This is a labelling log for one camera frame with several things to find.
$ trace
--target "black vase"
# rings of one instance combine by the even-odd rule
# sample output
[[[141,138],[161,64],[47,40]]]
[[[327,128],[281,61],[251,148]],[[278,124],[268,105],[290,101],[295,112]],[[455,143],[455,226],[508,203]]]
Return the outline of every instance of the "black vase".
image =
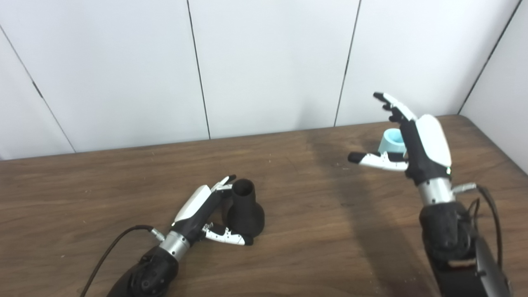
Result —
[[[227,215],[228,227],[242,235],[256,237],[264,229],[264,210],[257,203],[253,182],[237,180],[232,191],[233,206]]]

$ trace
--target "robotic hand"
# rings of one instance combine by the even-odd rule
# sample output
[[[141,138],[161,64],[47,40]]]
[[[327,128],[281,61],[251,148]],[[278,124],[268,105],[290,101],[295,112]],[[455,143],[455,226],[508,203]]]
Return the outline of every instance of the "robotic hand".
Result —
[[[409,108],[388,94],[374,93],[392,112],[389,120],[400,124],[408,159],[395,153],[357,153],[350,162],[392,171],[405,171],[414,181],[424,207],[420,212],[422,240],[427,257],[445,297],[510,297],[510,283],[502,271],[500,223],[493,199],[485,188],[474,183],[451,186],[451,155],[444,131],[431,115],[418,118]],[[476,212],[479,200],[472,203],[473,215],[456,194],[477,189],[492,209],[497,229],[497,262],[478,232]]]
[[[171,281],[178,274],[178,263],[183,255],[196,242],[204,238],[235,245],[252,245],[253,238],[249,236],[237,234],[224,226],[213,223],[207,224],[207,219],[220,204],[222,198],[230,196],[232,185],[228,183],[235,178],[235,175],[225,177],[212,188],[206,185],[199,187],[176,215],[166,237],[150,226],[143,226],[147,228],[136,226],[142,227],[136,229],[149,230],[161,243],[149,250],[136,265],[123,274],[114,284],[107,297],[164,296]],[[126,232],[118,237],[107,250],[81,296],[86,293],[100,264],[113,245]]]

